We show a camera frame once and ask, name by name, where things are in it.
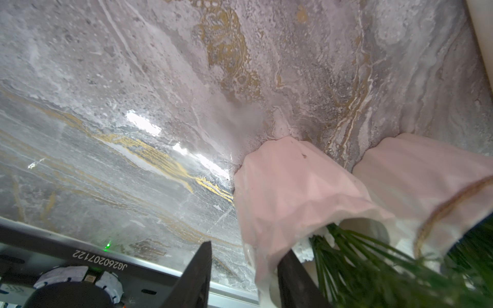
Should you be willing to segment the orange flower white pot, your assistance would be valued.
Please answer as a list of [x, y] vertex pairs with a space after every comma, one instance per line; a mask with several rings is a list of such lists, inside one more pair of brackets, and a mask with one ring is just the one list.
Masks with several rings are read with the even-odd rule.
[[287, 252], [330, 223], [363, 229], [381, 223], [397, 248], [395, 216], [377, 205], [365, 184], [307, 141], [268, 141], [245, 157], [234, 177], [234, 203], [246, 260], [255, 270], [261, 307]]

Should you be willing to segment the cream plastic storage box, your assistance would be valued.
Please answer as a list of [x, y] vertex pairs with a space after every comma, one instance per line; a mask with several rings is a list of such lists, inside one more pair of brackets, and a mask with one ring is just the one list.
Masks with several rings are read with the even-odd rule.
[[467, 0], [481, 56], [492, 88], [492, 35], [493, 2], [492, 0]]

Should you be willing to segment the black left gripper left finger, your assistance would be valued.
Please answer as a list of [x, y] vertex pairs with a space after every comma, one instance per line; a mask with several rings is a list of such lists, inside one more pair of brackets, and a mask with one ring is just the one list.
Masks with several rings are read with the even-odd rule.
[[212, 267], [212, 244], [200, 245], [161, 307], [208, 307]]

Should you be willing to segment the pink flower twine pot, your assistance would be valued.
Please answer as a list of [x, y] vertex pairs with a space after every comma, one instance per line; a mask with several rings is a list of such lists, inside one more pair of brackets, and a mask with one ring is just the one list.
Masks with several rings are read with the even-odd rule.
[[403, 133], [353, 175], [396, 219], [398, 250], [492, 295], [492, 158]]

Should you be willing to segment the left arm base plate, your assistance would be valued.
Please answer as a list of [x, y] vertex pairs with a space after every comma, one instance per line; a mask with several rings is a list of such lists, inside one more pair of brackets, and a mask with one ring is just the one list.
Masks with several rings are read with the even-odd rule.
[[1, 245], [1, 307], [126, 307], [118, 275]]

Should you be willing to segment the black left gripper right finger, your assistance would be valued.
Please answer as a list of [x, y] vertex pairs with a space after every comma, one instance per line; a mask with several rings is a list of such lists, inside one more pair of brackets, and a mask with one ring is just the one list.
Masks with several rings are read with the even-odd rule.
[[281, 307], [331, 307], [292, 250], [281, 259], [277, 270]]

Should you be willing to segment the aluminium front rail frame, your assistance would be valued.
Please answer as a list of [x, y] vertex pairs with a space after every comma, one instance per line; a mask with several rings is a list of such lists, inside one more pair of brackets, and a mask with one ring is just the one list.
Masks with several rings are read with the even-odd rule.
[[[173, 286], [196, 254], [176, 271], [112, 251], [111, 244], [98, 247], [24, 223], [1, 220], [1, 245], [23, 248], [56, 258], [58, 265], [81, 264], [118, 275], [126, 307], [161, 307]], [[257, 296], [210, 281], [208, 307], [257, 307]]]

